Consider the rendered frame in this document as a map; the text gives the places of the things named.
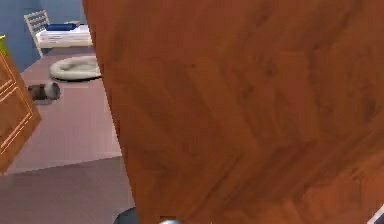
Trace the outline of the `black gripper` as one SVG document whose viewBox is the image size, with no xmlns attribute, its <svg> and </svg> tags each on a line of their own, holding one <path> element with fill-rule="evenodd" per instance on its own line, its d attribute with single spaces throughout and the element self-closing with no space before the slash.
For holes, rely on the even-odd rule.
<svg viewBox="0 0 384 224">
<path fill-rule="evenodd" d="M 121 212 L 116 217 L 113 224 L 140 224 L 136 208 L 129 208 Z"/>
</svg>

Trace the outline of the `dark grey cylinder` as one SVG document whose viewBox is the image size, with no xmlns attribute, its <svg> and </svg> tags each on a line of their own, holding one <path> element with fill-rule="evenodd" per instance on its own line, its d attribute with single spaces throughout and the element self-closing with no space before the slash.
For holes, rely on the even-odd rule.
<svg viewBox="0 0 384 224">
<path fill-rule="evenodd" d="M 60 86 L 55 82 L 35 84 L 27 87 L 33 100 L 57 100 L 60 98 Z"/>
</svg>

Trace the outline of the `brown wooden door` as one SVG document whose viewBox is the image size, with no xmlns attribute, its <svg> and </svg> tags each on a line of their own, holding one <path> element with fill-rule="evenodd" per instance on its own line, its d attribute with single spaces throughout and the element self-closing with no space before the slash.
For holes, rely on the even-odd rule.
<svg viewBox="0 0 384 224">
<path fill-rule="evenodd" d="M 82 0 L 140 224 L 367 224 L 384 0 Z"/>
</svg>

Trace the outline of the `brown wooden cupboard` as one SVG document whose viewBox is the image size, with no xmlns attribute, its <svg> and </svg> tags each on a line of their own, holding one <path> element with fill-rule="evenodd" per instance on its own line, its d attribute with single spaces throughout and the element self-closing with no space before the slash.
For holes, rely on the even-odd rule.
<svg viewBox="0 0 384 224">
<path fill-rule="evenodd" d="M 7 172 L 40 121 L 12 57 L 0 53 L 0 176 Z"/>
</svg>

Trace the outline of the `grey round floor cushion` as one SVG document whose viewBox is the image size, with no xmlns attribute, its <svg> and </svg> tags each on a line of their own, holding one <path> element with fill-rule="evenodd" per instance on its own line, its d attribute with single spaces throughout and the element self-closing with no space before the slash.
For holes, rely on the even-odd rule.
<svg viewBox="0 0 384 224">
<path fill-rule="evenodd" d="M 59 60 L 49 67 L 51 78 L 76 81 L 102 76 L 95 55 L 75 56 Z"/>
</svg>

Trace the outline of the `white bed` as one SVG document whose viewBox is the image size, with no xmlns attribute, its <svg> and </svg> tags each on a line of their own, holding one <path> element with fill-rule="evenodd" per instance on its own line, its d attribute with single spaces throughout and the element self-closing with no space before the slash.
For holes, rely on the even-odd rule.
<svg viewBox="0 0 384 224">
<path fill-rule="evenodd" d="M 87 24 L 79 21 L 67 21 L 64 23 L 79 23 L 79 26 L 71 31 L 47 31 L 45 26 L 51 23 L 46 10 L 40 10 L 24 16 L 28 30 L 32 36 L 40 57 L 44 56 L 44 49 L 88 47 L 92 46 L 92 38 Z"/>
</svg>

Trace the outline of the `blue pillow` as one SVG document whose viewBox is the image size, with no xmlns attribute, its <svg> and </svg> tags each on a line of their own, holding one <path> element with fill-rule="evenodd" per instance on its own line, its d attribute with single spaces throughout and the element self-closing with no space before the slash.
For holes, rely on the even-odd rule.
<svg viewBox="0 0 384 224">
<path fill-rule="evenodd" d="M 79 26 L 79 23 L 74 23 L 74 22 L 62 23 L 62 24 L 56 23 L 56 24 L 47 24 L 45 26 L 45 29 L 47 31 L 71 31 L 76 29 L 78 26 Z"/>
</svg>

